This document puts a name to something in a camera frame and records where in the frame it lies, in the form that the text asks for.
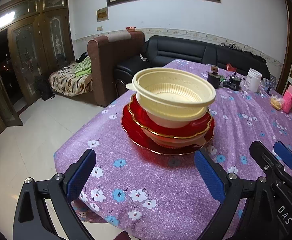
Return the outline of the red gold-rimmed bowl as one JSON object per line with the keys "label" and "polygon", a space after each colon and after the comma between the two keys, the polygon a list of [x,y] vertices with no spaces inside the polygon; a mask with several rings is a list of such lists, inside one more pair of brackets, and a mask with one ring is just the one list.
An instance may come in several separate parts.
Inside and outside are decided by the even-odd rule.
{"label": "red gold-rimmed bowl", "polygon": [[151,140],[166,148],[203,146],[213,137],[215,123],[214,118],[209,113],[183,127],[167,128],[150,119],[146,110],[137,102],[136,95],[131,97],[128,111],[132,120]]}

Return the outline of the white foam bowl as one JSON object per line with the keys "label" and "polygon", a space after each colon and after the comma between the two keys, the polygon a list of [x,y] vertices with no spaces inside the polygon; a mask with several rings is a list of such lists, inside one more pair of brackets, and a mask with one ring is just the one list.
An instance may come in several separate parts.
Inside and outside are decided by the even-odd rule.
{"label": "white foam bowl", "polygon": [[[146,113],[154,123],[156,123],[159,126],[166,127],[166,128],[181,128],[183,126],[190,124],[193,121],[193,120],[190,120],[190,121],[168,120],[168,119],[164,119],[164,118],[161,118],[159,116],[153,115],[149,112],[146,112]],[[194,121],[202,118],[204,115],[202,115],[199,118],[194,119]]]}

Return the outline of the red gold-rimmed plate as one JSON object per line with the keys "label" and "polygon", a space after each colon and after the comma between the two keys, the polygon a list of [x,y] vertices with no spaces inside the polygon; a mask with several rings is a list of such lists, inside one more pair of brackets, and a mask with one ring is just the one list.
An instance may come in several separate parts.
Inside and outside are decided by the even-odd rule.
{"label": "red gold-rimmed plate", "polygon": [[205,146],[188,146],[183,148],[166,148],[158,145],[151,140],[142,129],[132,120],[128,111],[128,104],[123,108],[122,127],[126,131],[129,138],[138,146],[145,148],[153,153],[161,155],[187,155],[192,154],[201,147]]}

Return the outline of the bag of yellow food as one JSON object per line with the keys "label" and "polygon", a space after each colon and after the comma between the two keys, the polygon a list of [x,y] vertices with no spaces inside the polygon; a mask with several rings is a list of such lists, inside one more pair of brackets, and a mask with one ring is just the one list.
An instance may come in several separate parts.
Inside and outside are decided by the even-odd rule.
{"label": "bag of yellow food", "polygon": [[281,111],[284,103],[285,103],[285,100],[283,98],[279,98],[277,95],[272,95],[270,98],[270,104],[277,111]]}

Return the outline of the pink sleeved bottle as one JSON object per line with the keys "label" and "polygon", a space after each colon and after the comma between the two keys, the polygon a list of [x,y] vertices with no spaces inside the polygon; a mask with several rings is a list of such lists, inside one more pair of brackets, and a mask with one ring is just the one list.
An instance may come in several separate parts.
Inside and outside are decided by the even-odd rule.
{"label": "pink sleeved bottle", "polygon": [[282,105],[282,110],[286,114],[290,112],[292,109],[292,82],[289,84],[288,88],[286,89],[283,95],[284,103]]}

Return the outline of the white plastic jar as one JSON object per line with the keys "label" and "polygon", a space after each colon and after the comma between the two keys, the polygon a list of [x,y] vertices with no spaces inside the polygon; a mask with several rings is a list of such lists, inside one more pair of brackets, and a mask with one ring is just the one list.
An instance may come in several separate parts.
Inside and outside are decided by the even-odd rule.
{"label": "white plastic jar", "polygon": [[256,93],[262,80],[262,74],[255,69],[250,68],[245,78],[244,87],[251,92]]}

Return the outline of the black electronic device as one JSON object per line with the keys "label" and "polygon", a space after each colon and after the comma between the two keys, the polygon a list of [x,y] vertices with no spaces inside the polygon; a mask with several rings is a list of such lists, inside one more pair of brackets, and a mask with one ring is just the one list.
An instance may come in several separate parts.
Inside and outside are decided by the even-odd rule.
{"label": "black electronic device", "polygon": [[224,82],[224,87],[229,88],[233,91],[239,91],[240,90],[240,84],[241,84],[241,78],[237,76],[237,73],[234,72],[232,75],[229,75]]}

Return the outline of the green circuit board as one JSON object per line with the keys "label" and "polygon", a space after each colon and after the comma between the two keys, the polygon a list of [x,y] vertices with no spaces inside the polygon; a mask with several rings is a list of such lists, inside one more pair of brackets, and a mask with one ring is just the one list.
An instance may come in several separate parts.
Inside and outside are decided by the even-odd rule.
{"label": "green circuit board", "polygon": [[226,81],[226,77],[224,77],[224,76],[220,76],[220,83],[222,83],[222,82],[225,82]]}

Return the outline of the black grinder with wooden knob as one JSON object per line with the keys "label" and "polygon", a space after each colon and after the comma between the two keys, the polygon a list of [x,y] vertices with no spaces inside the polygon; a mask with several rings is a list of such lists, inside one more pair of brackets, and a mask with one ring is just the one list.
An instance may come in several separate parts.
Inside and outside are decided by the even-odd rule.
{"label": "black grinder with wooden knob", "polygon": [[218,67],[215,65],[210,66],[210,72],[208,72],[207,81],[217,89],[220,85],[221,76],[218,74]]}

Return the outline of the red plastic bag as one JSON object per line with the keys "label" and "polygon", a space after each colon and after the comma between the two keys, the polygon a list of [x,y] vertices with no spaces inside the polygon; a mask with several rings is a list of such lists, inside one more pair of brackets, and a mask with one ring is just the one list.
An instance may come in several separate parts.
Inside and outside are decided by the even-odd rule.
{"label": "red plastic bag", "polygon": [[226,65],[226,70],[227,70],[228,72],[236,72],[236,71],[237,71],[237,69],[236,69],[235,67],[232,67],[232,65],[231,65],[230,63],[228,63],[228,64]]}

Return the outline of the patterned bed cushion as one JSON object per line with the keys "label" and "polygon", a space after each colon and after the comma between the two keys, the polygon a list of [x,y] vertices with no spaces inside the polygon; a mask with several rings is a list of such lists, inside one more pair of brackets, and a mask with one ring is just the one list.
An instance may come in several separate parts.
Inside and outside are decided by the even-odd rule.
{"label": "patterned bed cushion", "polygon": [[90,57],[87,56],[79,63],[71,63],[52,73],[49,83],[54,92],[68,97],[90,93],[93,90]]}

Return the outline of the black leather sofa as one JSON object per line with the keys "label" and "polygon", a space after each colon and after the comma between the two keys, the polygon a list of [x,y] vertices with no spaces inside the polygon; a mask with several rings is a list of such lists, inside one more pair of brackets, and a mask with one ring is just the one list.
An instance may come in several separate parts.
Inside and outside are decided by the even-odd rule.
{"label": "black leather sofa", "polygon": [[249,51],[235,48],[234,44],[211,44],[183,38],[152,36],[137,55],[117,64],[113,70],[115,89],[119,94],[126,91],[125,85],[132,81],[140,70],[163,67],[174,60],[187,60],[202,64],[213,64],[226,69],[230,64],[237,73],[246,75],[252,68],[270,78],[270,71],[264,58]]}

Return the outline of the yellow wall notice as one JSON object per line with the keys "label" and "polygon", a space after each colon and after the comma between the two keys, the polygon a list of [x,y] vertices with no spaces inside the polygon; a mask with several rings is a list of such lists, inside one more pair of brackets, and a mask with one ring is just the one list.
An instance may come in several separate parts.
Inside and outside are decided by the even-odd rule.
{"label": "yellow wall notice", "polygon": [[98,9],[97,13],[97,22],[107,21],[109,19],[108,7]]}

